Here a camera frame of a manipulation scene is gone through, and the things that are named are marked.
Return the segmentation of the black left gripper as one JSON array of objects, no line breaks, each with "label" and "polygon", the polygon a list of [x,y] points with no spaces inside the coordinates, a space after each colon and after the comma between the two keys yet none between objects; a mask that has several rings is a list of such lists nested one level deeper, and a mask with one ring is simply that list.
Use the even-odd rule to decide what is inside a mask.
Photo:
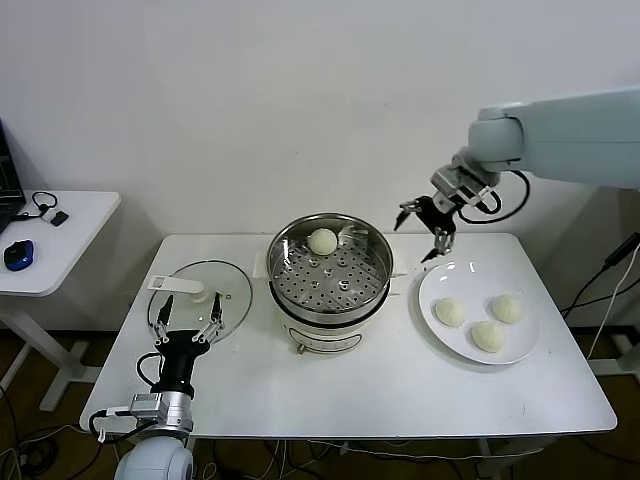
[{"label": "black left gripper", "polygon": [[209,322],[198,332],[196,330],[175,330],[167,334],[174,295],[167,297],[154,316],[149,316],[149,328],[154,344],[164,359],[159,380],[154,384],[154,392],[178,392],[193,396],[191,384],[196,359],[210,350],[211,344],[224,329],[222,321],[222,295],[215,293]]}]

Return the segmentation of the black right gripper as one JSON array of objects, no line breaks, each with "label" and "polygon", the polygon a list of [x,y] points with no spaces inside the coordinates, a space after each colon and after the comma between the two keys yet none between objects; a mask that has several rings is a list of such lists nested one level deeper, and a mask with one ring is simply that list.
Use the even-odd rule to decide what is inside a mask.
[{"label": "black right gripper", "polygon": [[441,212],[429,196],[421,196],[403,202],[399,205],[399,208],[400,211],[394,224],[395,230],[398,230],[411,214],[415,214],[434,235],[433,248],[423,257],[422,263],[445,256],[452,250],[456,224],[451,212]]}]

